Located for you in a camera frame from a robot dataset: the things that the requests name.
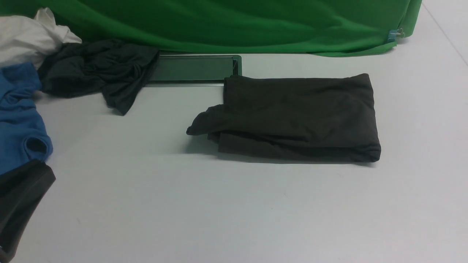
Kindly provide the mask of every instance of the black fabric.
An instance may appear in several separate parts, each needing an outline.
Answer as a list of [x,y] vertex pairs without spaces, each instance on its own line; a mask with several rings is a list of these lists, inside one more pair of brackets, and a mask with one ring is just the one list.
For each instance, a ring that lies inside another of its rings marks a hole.
[[0,262],[10,262],[37,205],[55,181],[39,160],[0,175]]
[[125,115],[155,70],[159,50],[117,39],[65,44],[39,68],[44,93],[72,98],[102,92]]
[[345,79],[225,79],[224,104],[200,113],[189,135],[222,153],[333,162],[380,158],[369,75]]

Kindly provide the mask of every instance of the binder clip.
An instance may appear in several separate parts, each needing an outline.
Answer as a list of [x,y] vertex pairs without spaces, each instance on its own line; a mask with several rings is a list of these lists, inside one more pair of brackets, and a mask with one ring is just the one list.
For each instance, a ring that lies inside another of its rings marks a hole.
[[396,41],[397,38],[404,38],[404,37],[405,37],[405,32],[403,32],[403,28],[390,30],[388,33],[387,41],[390,43],[390,42]]

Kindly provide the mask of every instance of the white floor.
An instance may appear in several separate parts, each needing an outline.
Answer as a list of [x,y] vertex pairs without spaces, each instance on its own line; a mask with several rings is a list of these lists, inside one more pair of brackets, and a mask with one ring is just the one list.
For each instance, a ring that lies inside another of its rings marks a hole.
[[382,144],[370,167],[211,155],[185,131],[219,87],[148,87],[125,117],[101,95],[39,99],[57,181],[12,262],[468,262],[468,30],[449,30],[436,1],[446,33],[422,7],[388,54],[242,56],[254,78],[369,73]]

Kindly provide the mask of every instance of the green backdrop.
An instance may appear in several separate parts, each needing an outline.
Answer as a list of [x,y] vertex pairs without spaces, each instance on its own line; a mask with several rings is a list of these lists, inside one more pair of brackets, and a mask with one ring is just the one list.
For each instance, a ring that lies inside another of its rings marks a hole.
[[422,0],[0,0],[0,14],[50,7],[84,40],[117,37],[168,51],[388,51],[388,33],[413,33]]

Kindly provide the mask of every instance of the dark gray cloth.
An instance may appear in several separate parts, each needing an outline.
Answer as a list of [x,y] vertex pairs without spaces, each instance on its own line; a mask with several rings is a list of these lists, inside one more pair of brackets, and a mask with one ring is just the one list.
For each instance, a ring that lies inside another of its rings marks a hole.
[[156,68],[159,50],[117,39],[65,44],[38,69],[42,91],[63,98],[102,92],[125,115]]
[[344,79],[225,79],[224,104],[200,113],[189,135],[218,151],[308,161],[375,162],[380,143],[369,75]]

